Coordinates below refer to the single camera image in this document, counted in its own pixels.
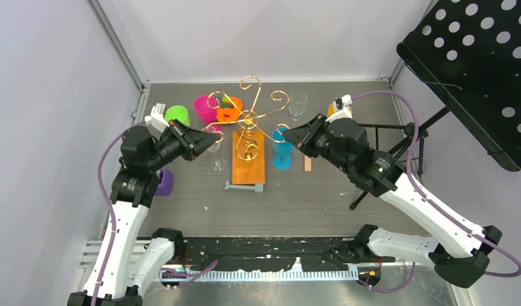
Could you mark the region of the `orange plastic wine glass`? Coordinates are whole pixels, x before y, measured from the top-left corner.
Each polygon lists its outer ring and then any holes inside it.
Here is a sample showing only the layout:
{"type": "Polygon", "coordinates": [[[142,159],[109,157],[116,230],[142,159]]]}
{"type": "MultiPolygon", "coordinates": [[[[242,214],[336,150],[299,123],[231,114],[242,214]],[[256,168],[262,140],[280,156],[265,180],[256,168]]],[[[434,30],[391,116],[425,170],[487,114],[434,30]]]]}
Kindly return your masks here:
{"type": "Polygon", "coordinates": [[[334,115],[337,110],[338,109],[336,108],[335,104],[331,103],[327,110],[327,117],[331,117],[332,115],[334,115]]]}

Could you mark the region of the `gold wire wine glass rack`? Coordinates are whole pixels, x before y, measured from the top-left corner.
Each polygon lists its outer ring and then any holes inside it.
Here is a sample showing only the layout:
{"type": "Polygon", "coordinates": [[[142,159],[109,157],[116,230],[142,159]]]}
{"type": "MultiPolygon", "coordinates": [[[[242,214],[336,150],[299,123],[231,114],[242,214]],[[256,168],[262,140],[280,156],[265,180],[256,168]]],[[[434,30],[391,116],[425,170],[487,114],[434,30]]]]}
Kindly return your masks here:
{"type": "Polygon", "coordinates": [[[267,113],[257,113],[255,107],[262,90],[262,82],[257,76],[247,75],[239,81],[239,86],[244,91],[252,86],[252,81],[258,84],[252,106],[239,111],[236,120],[228,122],[212,122],[203,130],[209,131],[213,126],[231,126],[236,124],[237,130],[232,132],[231,150],[231,183],[236,185],[255,185],[266,183],[266,153],[265,139],[273,142],[276,140],[259,127],[259,121],[273,113],[280,112],[290,103],[290,96],[281,90],[271,93],[274,102],[282,102],[283,105],[267,113]]]}

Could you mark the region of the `blue plastic wine glass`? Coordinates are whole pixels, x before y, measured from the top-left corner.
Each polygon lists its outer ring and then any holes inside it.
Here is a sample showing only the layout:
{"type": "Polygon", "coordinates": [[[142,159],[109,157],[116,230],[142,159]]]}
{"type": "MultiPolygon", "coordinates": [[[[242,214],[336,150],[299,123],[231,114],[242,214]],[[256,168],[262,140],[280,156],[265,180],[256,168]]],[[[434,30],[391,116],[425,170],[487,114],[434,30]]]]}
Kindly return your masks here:
{"type": "Polygon", "coordinates": [[[280,126],[272,134],[275,153],[272,158],[272,164],[278,170],[288,170],[292,164],[291,153],[294,147],[282,135],[286,130],[288,130],[288,127],[280,126]]]}

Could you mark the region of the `green plastic wine glass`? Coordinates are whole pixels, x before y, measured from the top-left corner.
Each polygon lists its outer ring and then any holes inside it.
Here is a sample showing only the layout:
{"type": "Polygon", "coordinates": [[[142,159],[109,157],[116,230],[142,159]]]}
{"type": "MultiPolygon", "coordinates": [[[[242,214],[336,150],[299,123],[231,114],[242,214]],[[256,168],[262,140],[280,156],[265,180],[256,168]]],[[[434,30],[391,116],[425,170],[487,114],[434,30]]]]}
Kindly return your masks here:
{"type": "Polygon", "coordinates": [[[164,114],[164,119],[169,122],[170,120],[178,120],[186,126],[190,126],[189,111],[182,105],[175,105],[168,108],[164,114]]]}

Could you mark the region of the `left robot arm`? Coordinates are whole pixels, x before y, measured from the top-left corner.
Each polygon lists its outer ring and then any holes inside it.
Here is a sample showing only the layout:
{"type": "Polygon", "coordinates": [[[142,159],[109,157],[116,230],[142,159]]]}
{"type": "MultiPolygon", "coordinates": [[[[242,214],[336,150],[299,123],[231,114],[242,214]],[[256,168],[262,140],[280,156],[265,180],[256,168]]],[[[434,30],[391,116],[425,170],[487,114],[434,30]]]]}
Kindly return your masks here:
{"type": "Polygon", "coordinates": [[[178,120],[147,124],[161,131],[154,137],[147,125],[126,129],[118,140],[120,170],[104,200],[110,215],[94,268],[79,292],[71,293],[68,305],[142,305],[150,284],[163,266],[180,263],[186,254],[179,230],[159,228],[140,258],[131,260],[136,239],[148,215],[159,171],[178,157],[193,161],[220,141],[218,133],[188,127],[178,120]]]}

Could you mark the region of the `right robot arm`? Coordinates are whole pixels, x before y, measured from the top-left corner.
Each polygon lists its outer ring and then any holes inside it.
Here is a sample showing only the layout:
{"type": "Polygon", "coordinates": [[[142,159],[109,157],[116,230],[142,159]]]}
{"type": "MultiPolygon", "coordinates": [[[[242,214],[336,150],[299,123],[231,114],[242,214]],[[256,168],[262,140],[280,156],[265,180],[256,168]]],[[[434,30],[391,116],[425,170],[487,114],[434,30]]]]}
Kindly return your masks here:
{"type": "Polygon", "coordinates": [[[330,162],[357,188],[393,205],[427,231],[425,237],[412,236],[364,225],[353,240],[358,259],[388,256],[412,261],[460,288],[471,287],[485,274],[501,231],[479,226],[446,206],[393,155],[372,148],[366,130],[351,117],[320,114],[284,130],[282,136],[305,156],[330,162]]]}

